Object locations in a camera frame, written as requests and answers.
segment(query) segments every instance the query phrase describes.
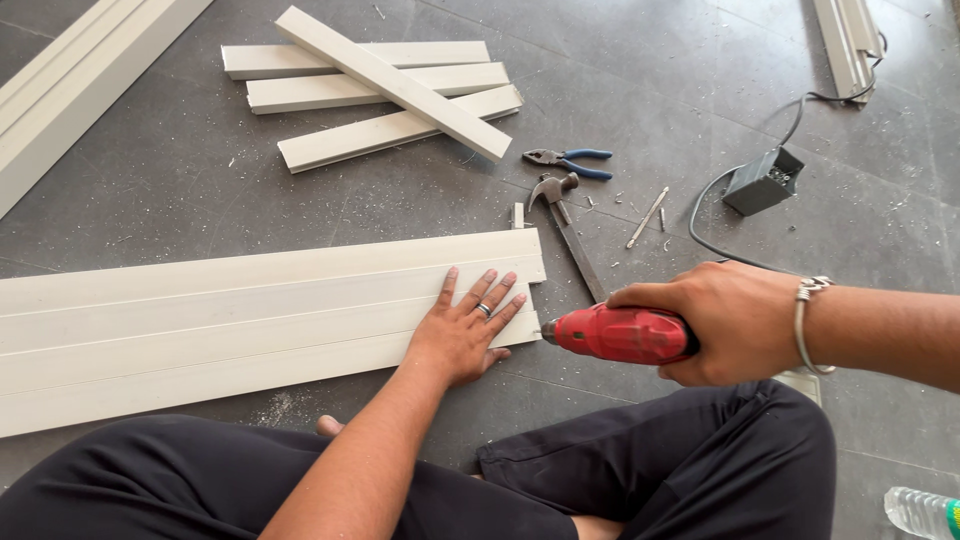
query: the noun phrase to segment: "red drill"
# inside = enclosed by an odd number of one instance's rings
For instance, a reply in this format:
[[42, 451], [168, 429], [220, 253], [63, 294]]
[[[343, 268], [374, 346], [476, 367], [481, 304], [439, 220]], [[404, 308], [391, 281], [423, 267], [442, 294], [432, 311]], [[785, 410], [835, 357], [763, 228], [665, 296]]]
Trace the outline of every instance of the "red drill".
[[541, 332], [543, 339], [578, 355], [632, 364], [662, 365], [700, 350], [683, 317], [651, 307], [597, 304], [545, 323]]

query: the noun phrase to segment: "black cable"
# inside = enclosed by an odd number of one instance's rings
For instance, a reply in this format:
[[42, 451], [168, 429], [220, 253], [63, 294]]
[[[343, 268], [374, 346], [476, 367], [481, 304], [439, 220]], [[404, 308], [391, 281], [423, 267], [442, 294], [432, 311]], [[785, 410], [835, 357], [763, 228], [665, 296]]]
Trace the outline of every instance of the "black cable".
[[[885, 36], [882, 32], [879, 32], [879, 34], [880, 34], [880, 37], [883, 38], [883, 52], [886, 53], [886, 52], [887, 52], [887, 36]], [[883, 59], [879, 59], [879, 60], [875, 61], [873, 67], [877, 67], [877, 66], [880, 64], [880, 61], [882, 61], [882, 60], [883, 60]], [[863, 88], [862, 90], [860, 90], [860, 91], [858, 91], [858, 92], [856, 92], [856, 93], [853, 93], [853, 94], [851, 94], [851, 95], [849, 95], [849, 96], [846, 96], [846, 97], [827, 96], [827, 95], [824, 95], [824, 94], [822, 94], [822, 93], [820, 93], [820, 92], [813, 92], [813, 91], [810, 91], [810, 92], [805, 93], [805, 94], [804, 94], [803, 96], [801, 96], [801, 98], [800, 98], [800, 106], [799, 106], [799, 108], [797, 109], [797, 118], [793, 121], [793, 126], [790, 127], [790, 131], [787, 132], [786, 136], [783, 138], [783, 140], [780, 142], [780, 144], [777, 145], [777, 147], [780, 148], [781, 146], [783, 146], [784, 144], [786, 144], [786, 141], [790, 140], [790, 137], [793, 136], [793, 134], [797, 131], [797, 128], [800, 126], [800, 121], [801, 121], [801, 119], [803, 119], [803, 117], [804, 117], [804, 104], [806, 103], [806, 98], [807, 98], [807, 96], [812, 96], [812, 97], [814, 97], [814, 98], [816, 98], [816, 99], [819, 99], [819, 100], [821, 100], [821, 101], [850, 102], [850, 101], [852, 101], [852, 100], [854, 100], [854, 99], [856, 99], [856, 98], [858, 98], [858, 97], [866, 94], [867, 92], [869, 92], [870, 90], [872, 90], [872, 89], [874, 88], [874, 86], [876, 86], [876, 73], [873, 74], [873, 77], [871, 78], [870, 83], [869, 83], [865, 88]], [[739, 168], [742, 167], [742, 166], [743, 166], [743, 165], [737, 165], [737, 166], [734, 167], [733, 169], [731, 169], [731, 170], [723, 173], [722, 175], [714, 178], [712, 181], [710, 181], [709, 184], [707, 184], [707, 187], [705, 187], [704, 190], [700, 193], [700, 196], [697, 197], [697, 201], [696, 201], [696, 203], [694, 203], [694, 205], [693, 205], [693, 211], [690, 213], [690, 222], [687, 224], [687, 229], [688, 229], [688, 231], [690, 232], [690, 237], [693, 238], [693, 240], [696, 241], [698, 244], [704, 246], [705, 248], [711, 250], [713, 253], [715, 253], [715, 254], [717, 254], [717, 255], [719, 255], [719, 256], [722, 256], [722, 257], [725, 257], [725, 258], [729, 258], [729, 259], [731, 259], [731, 260], [736, 260], [736, 261], [742, 262], [742, 263], [744, 263], [744, 264], [750, 264], [751, 266], [756, 266], [757, 268], [764, 268], [764, 269], [766, 269], [766, 270], [773, 270], [774, 272], [784, 272], [784, 273], [787, 273], [787, 274], [794, 274], [794, 275], [797, 275], [797, 276], [802, 276], [803, 274], [798, 274], [798, 273], [792, 272], [792, 271], [790, 271], [790, 270], [783, 270], [782, 268], [778, 268], [778, 267], [776, 267], [776, 266], [771, 266], [771, 265], [766, 264], [766, 263], [764, 263], [764, 262], [760, 262], [759, 260], [753, 260], [752, 258], [741, 257], [741, 256], [739, 256], [739, 255], [737, 255], [737, 254], [734, 254], [734, 253], [731, 253], [731, 252], [729, 252], [729, 251], [727, 251], [727, 250], [718, 248], [718, 247], [714, 246], [713, 244], [707, 242], [707, 241], [704, 240], [703, 238], [701, 238], [701, 237], [696, 233], [696, 231], [693, 230], [694, 222], [695, 222], [696, 219], [697, 219], [697, 212], [700, 211], [700, 205], [701, 205], [701, 203], [704, 202], [704, 199], [707, 197], [707, 193], [708, 193], [715, 185], [717, 185], [717, 183], [719, 183], [719, 182], [720, 182], [721, 180], [723, 180], [724, 178], [730, 176], [731, 174], [735, 173], [736, 170], [739, 169]]]

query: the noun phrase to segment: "hammer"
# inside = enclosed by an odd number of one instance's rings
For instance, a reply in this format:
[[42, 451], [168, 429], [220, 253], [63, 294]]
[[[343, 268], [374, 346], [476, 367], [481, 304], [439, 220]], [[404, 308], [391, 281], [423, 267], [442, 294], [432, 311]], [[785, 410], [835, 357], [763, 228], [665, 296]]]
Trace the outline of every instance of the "hammer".
[[534, 192], [530, 194], [527, 211], [530, 211], [534, 201], [542, 195], [543, 200], [550, 207], [550, 212], [553, 213], [553, 219], [557, 222], [557, 227], [560, 227], [560, 232], [564, 235], [566, 247], [569, 248], [573, 260], [577, 263], [577, 268], [587, 284], [593, 302], [599, 304], [607, 302], [607, 293], [604, 291], [603, 285], [600, 284], [597, 273], [593, 271], [593, 266], [590, 265], [587, 252], [584, 251], [584, 246], [580, 244], [577, 232], [573, 230], [573, 220], [570, 219], [570, 214], [566, 212], [564, 206], [564, 189], [574, 189], [579, 184], [580, 179], [577, 177], [577, 173], [570, 173], [563, 180], [554, 178], [549, 173], [544, 174], [540, 177], [540, 183], [534, 188]]
[[549, 173], [540, 176], [540, 183], [537, 184], [537, 187], [534, 187], [534, 192], [530, 194], [527, 212], [530, 212], [534, 207], [534, 201], [537, 200], [537, 197], [543, 195], [548, 205], [557, 206], [560, 215], [564, 218], [564, 223], [570, 225], [573, 221], [564, 206], [564, 189], [576, 189], [578, 185], [580, 185], [580, 177], [577, 176], [577, 173], [570, 173], [563, 180], [552, 177]]

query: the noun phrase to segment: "bracelet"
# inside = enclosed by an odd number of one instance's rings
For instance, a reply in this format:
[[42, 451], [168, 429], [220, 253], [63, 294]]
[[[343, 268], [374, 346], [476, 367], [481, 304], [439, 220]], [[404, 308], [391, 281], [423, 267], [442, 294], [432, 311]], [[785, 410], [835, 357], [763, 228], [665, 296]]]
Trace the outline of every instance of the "bracelet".
[[806, 342], [804, 341], [804, 307], [810, 300], [810, 294], [824, 290], [833, 285], [833, 281], [827, 276], [817, 276], [815, 278], [803, 278], [800, 286], [797, 287], [797, 309], [794, 312], [793, 332], [797, 336], [797, 350], [800, 351], [800, 358], [804, 360], [806, 367], [817, 375], [829, 375], [837, 368], [835, 366], [817, 367], [810, 360], [810, 354], [806, 351]]

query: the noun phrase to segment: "foot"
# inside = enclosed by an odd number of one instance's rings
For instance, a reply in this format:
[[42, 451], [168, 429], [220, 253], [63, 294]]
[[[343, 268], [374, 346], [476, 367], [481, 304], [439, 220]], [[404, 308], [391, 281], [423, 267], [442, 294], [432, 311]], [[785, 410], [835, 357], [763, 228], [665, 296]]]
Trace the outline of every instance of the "foot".
[[317, 434], [326, 437], [335, 437], [337, 433], [344, 430], [344, 425], [337, 422], [337, 419], [325, 414], [317, 419]]
[[580, 540], [616, 540], [626, 524], [596, 516], [570, 516]]

